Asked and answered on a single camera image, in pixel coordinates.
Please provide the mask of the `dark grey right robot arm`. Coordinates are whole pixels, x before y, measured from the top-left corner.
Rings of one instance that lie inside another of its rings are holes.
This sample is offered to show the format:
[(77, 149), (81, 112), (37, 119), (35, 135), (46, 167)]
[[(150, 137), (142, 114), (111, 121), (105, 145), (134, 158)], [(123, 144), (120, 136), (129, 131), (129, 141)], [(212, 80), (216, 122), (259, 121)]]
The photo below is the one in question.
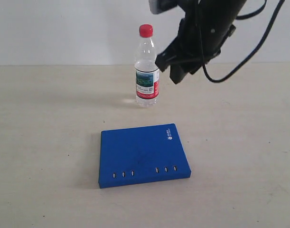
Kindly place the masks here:
[(244, 6), (244, 0), (151, 0), (152, 14), (180, 7), (177, 36), (156, 57), (156, 66), (164, 72), (170, 68), (170, 79), (180, 83), (187, 74), (196, 73), (202, 65), (218, 56), (221, 47), (234, 32), (233, 21)]

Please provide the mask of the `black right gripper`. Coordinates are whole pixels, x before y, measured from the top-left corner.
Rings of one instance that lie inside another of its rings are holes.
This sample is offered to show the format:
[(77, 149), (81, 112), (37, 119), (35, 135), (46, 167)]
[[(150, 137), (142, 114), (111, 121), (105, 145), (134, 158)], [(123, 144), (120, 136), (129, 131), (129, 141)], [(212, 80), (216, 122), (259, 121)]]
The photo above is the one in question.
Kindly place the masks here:
[(234, 32), (235, 25), (227, 20), (195, 22), (194, 19), (183, 18), (176, 37), (157, 55), (155, 64), (162, 72), (170, 67), (169, 77), (177, 85), (187, 74), (196, 73), (220, 55), (223, 44)]

